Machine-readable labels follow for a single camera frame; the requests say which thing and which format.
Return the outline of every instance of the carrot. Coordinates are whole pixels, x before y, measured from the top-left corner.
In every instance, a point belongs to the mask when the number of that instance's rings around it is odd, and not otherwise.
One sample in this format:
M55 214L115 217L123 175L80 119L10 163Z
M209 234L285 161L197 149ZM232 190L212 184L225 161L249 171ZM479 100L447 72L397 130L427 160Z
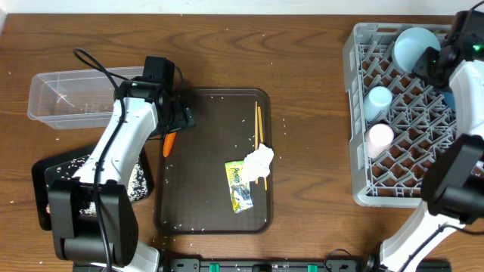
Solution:
M175 141L176 132L167 134L165 136L165 143L163 144L163 156L168 157L169 153L172 151L173 142Z

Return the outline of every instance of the clear plastic container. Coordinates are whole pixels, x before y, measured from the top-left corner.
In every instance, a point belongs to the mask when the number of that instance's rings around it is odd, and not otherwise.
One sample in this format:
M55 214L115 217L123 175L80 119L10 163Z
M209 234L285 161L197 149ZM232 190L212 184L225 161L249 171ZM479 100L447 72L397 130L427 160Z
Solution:
M143 67L107 69L127 78L140 76ZM114 78L121 84L122 79ZM114 87L97 70L40 73L30 86L27 115L53 129L105 127L113 112Z

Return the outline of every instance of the chopstick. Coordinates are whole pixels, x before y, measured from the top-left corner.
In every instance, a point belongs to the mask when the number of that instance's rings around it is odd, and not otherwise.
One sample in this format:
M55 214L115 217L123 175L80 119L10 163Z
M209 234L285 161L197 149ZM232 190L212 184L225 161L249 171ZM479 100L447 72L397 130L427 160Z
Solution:
M255 122L255 124L256 124L256 134L255 134L255 136L256 136L256 139L255 139L256 140L256 144L254 144L254 147L256 147L256 150L257 150L257 149L259 149L259 131L258 131L259 124L257 122L257 101L256 101L256 122ZM259 179L258 178L256 179L256 184L259 184Z
M260 132L260 143L264 144L264 130L262 129L262 111L260 107L257 107L257 113L259 114L259 132ZM264 178L265 190L267 190L267 178Z

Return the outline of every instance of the green food package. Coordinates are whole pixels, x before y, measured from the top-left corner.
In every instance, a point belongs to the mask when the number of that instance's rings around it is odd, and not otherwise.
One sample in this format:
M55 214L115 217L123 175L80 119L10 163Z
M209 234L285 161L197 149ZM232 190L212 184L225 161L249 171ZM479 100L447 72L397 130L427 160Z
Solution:
M250 182L240 182L240 172L244 167L244 161L225 163L227 172L228 187L232 199L232 208L235 213L239 213L252 208L252 199L250 198Z

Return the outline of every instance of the wooden table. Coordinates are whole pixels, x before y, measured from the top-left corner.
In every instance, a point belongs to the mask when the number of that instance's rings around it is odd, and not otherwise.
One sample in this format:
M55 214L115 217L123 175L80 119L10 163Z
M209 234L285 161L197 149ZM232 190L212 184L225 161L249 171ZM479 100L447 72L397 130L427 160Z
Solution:
M153 225L153 195L134 207L142 241L204 258L322 259L336 248L368 254L412 210L365 208L352 198L342 47L360 22L447 24L451 17L8 15L0 37L0 270L72 265L56 258L51 233L39 227L30 169L97 141L103 129L54 130L26 112L35 74L86 69L74 47L106 67L142 66L148 54L165 55L195 86L257 87L271 98L276 159L269 230L164 239ZM146 144L155 177L158 145ZM456 233L431 256L448 258L456 271L481 270L482 243Z

